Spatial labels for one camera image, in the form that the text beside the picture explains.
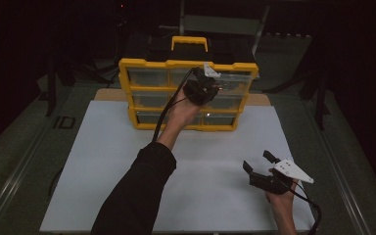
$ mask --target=dark background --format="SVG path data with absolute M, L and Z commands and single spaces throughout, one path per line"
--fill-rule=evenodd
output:
M 91 64 L 93 57 L 113 62 L 124 46 L 120 38 L 118 49 L 91 53 L 101 27 L 115 30 L 121 16 L 142 30 L 152 30 L 156 24 L 178 25 L 178 1 L 113 2 L 124 3 L 125 8 L 113 14 L 110 1 L 0 0 L 0 133 L 40 94 L 36 80 L 46 74 L 53 48 L 83 64 Z M 247 15 L 216 2 L 208 4 L 224 16 Z M 259 6 L 256 1 L 236 3 Z M 201 9 L 187 6 L 197 14 L 202 14 Z M 264 31 L 315 36 L 297 72 L 327 72 L 328 89 L 335 93 L 376 173 L 376 1 L 359 0 L 350 6 L 276 3 Z M 106 45 L 116 47 L 114 33 L 105 38 Z

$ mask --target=yellow carrying handle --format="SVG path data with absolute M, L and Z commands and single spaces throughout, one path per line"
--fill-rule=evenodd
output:
M 206 52 L 209 51 L 209 47 L 207 46 L 207 39 L 205 37 L 173 36 L 170 50 L 173 51 L 173 46 L 175 43 L 203 44 L 206 49 Z

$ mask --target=white tabletop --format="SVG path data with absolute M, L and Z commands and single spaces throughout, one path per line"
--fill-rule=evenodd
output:
M 90 103 L 40 231 L 91 230 L 100 207 L 153 136 L 153 130 L 134 129 L 126 109 L 126 102 Z M 264 150 L 293 159 L 273 107 L 247 106 L 235 131 L 182 131 L 154 232 L 277 230 L 264 192 L 249 185 L 242 168 L 246 160 L 255 172 L 268 174 L 273 165 L 262 157 Z M 300 199 L 294 201 L 294 219 L 298 230 L 314 223 Z

